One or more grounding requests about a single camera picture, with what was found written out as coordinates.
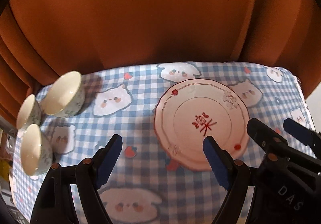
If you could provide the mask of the floral bowl front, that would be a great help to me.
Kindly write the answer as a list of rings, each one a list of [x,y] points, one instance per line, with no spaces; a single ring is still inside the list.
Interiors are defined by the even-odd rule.
[[[31,124],[22,137],[21,165],[26,175],[36,176],[47,172],[53,162],[53,151],[47,137],[37,124]]]

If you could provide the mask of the floral bowl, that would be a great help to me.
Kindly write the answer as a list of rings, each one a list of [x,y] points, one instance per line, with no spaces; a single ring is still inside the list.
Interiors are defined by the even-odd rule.
[[[31,124],[39,125],[41,122],[41,108],[35,95],[29,95],[22,103],[16,120],[18,130],[26,130]]]
[[[47,172],[53,162],[53,151],[47,137],[37,124],[31,124],[22,137],[21,165],[26,175],[36,176]]]
[[[82,75],[77,71],[71,71],[54,82],[41,101],[41,107],[46,115],[67,118],[80,111],[84,100]]]

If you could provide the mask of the small red-pattern white plate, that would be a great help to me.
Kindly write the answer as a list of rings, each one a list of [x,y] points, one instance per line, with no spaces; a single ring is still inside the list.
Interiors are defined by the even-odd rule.
[[[171,86],[159,99],[154,131],[172,160],[192,171],[209,171],[203,140],[213,137],[238,159],[248,146],[248,121],[248,109],[233,90],[210,79],[188,79]]]

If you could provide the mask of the blue checkered bear tablecloth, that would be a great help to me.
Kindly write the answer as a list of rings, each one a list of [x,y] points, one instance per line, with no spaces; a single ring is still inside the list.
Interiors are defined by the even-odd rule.
[[[210,223],[225,197],[212,171],[192,171],[170,159],[153,128],[154,110],[174,85],[170,72],[192,71],[192,76],[226,86],[242,83],[256,96],[247,103],[249,115],[308,155],[311,148],[283,130],[287,118],[305,127],[314,124],[299,79],[281,67],[247,62],[185,62],[150,64],[105,70],[83,76],[86,99],[79,114],[67,119],[44,116],[41,131],[51,138],[71,128],[74,144],[58,155],[62,166],[75,165],[104,147],[112,135],[123,139],[123,149],[103,190],[144,189],[153,199],[149,223]]]

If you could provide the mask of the orange curtain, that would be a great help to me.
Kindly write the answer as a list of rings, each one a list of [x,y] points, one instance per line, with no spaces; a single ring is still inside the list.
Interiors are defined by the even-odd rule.
[[[244,61],[320,83],[320,0],[1,0],[1,115],[69,71]]]

